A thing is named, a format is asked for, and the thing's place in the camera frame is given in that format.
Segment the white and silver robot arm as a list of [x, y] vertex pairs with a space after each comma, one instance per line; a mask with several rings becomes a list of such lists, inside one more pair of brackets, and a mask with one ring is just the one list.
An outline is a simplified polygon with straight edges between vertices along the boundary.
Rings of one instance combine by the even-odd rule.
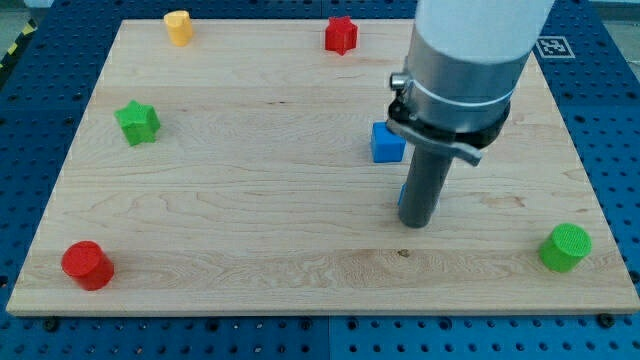
[[468, 135], [504, 121], [552, 0], [420, 0], [387, 126], [416, 147], [477, 165]]

